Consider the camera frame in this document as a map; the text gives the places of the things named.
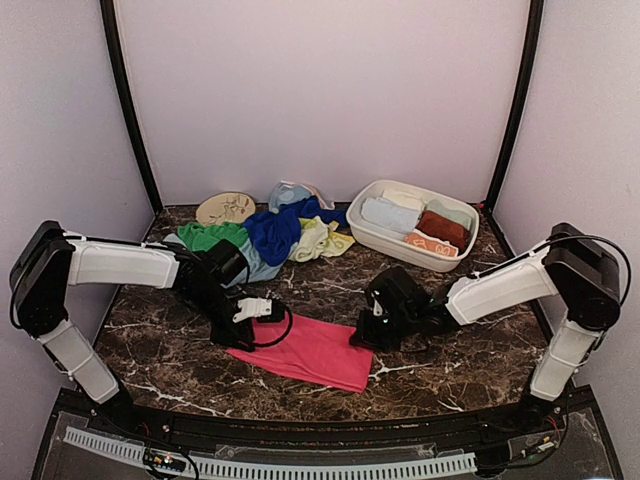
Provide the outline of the pink towel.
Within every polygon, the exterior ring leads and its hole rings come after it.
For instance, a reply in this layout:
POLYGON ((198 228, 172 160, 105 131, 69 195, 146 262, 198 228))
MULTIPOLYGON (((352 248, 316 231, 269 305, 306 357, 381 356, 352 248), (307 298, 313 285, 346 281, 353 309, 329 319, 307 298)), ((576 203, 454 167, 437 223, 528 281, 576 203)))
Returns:
POLYGON ((295 314, 286 338, 253 352, 229 348, 237 360, 270 373, 341 390, 365 391, 373 352, 349 343, 355 329, 295 314))

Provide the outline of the large pale blue towel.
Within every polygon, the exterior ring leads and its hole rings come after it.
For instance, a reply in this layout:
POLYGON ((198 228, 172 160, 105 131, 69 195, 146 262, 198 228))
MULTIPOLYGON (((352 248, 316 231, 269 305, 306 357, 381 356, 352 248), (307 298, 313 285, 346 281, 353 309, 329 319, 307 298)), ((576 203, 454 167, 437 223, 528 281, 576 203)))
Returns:
POLYGON ((366 198, 361 215, 364 220, 378 227, 407 235, 418 224, 421 211, 400 206, 385 198, 366 198))

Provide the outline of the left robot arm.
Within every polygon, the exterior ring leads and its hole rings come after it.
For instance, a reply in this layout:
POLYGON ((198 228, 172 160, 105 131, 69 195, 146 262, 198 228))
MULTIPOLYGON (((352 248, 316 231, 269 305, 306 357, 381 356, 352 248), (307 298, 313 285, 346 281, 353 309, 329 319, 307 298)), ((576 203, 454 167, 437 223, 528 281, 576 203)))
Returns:
POLYGON ((130 242, 81 235, 43 221, 11 268, 8 317, 41 345, 59 370, 120 436, 141 427, 140 412, 95 350, 109 302, 124 286, 168 290, 210 322, 213 343, 253 351, 251 324, 224 291, 247 263, 227 240, 208 252, 176 242, 130 242))

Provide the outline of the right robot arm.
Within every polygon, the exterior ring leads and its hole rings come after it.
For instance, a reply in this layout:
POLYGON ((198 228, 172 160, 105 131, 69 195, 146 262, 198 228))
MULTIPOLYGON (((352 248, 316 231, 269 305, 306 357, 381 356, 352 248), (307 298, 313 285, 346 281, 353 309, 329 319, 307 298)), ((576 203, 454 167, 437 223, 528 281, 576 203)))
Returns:
POLYGON ((402 267, 383 271, 365 290, 367 306, 349 342, 393 352, 407 337, 449 334, 530 305, 548 345, 509 421, 517 432, 530 434, 547 420, 572 376, 618 322, 631 279, 629 258, 619 245, 563 222, 531 249, 433 291, 402 267))

